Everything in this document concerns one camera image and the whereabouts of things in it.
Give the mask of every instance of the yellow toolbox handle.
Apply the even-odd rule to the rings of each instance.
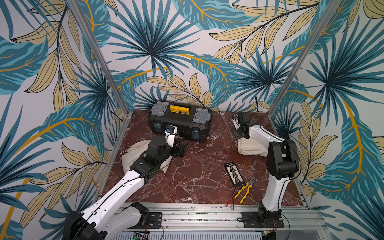
[[[186,114],[189,115],[189,108],[184,108],[184,107],[179,107],[179,106],[173,106],[171,105],[169,107],[170,111],[173,113],[181,113],[181,114]]]

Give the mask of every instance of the yellow-handled pliers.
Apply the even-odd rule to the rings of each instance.
[[[239,196],[240,192],[241,192],[244,188],[248,187],[248,189],[247,189],[247,193],[244,195],[243,199],[240,201],[240,204],[242,204],[243,201],[244,201],[244,199],[247,197],[247,195],[248,195],[248,193],[249,193],[249,189],[252,187],[252,184],[254,183],[254,181],[255,181],[255,178],[254,178],[254,177],[251,178],[251,180],[249,180],[249,182],[247,182],[247,184],[246,184],[244,187],[242,187],[242,188],[239,190],[239,192],[237,193],[237,195],[235,196],[235,198],[236,198],[237,196]]]

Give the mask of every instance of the metal pole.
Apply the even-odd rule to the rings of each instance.
[[[116,99],[117,99],[121,109],[124,112],[124,115],[127,116],[128,112],[129,112],[128,108],[125,105],[123,98],[121,97],[121,94],[118,90],[116,82],[113,79],[113,76],[111,74],[111,71],[109,70],[109,67],[107,65],[107,62],[104,59],[103,54],[101,53],[101,49],[100,49],[100,47],[96,41],[96,38],[95,38],[95,36],[91,30],[91,26],[88,24],[88,20],[85,17],[85,13],[83,12],[83,10],[79,4],[79,1],[78,0],[68,0],[67,2],[69,3],[69,5],[71,7],[73,15],[74,15],[82,33],[84,34],[85,38],[87,39],[88,44],[91,47],[91,50],[92,50],[96,60],[98,61],[98,64],[99,64],[101,70],[103,71],[104,76],[106,77],[106,79],[107,79],[107,81],[111,87],[112,92],[115,94]]]
[[[295,78],[298,70],[300,69],[301,65],[303,64],[304,60],[307,58],[307,56],[310,54],[312,48],[316,44],[317,40],[321,36],[323,30],[327,26],[328,22],[331,20],[333,14],[337,10],[338,6],[340,5],[341,0],[332,0],[330,1],[325,10],[324,13],[319,18],[318,24],[314,27],[314,30],[310,37],[308,38],[307,43],[305,44],[303,50],[298,56],[298,59],[293,65],[293,68],[289,72],[287,78],[283,82],[275,100],[273,101],[271,107],[269,108],[268,115],[270,117],[273,116],[273,114],[276,111],[277,106],[280,104],[281,100],[283,99],[285,92],[287,91],[288,87],[291,85],[293,79]]]

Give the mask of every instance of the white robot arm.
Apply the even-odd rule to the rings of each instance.
[[[142,228],[148,209],[138,202],[120,214],[116,210],[160,170],[170,156],[185,155],[186,144],[175,140],[177,127],[167,126],[165,136],[155,136],[124,177],[92,206],[81,214],[72,212],[64,222],[63,240],[109,240],[129,227]]]
[[[268,149],[267,169],[269,172],[268,187],[259,206],[259,219],[264,225],[281,219],[281,201],[285,189],[299,170],[296,144],[292,140],[284,140],[258,123],[251,123],[248,113],[233,116],[236,129],[233,131],[237,139],[254,138]]]

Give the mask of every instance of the toolbox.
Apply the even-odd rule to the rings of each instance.
[[[178,136],[205,142],[212,123],[212,110],[200,106],[158,101],[148,116],[148,126],[153,133],[164,133],[167,125],[177,127]]]

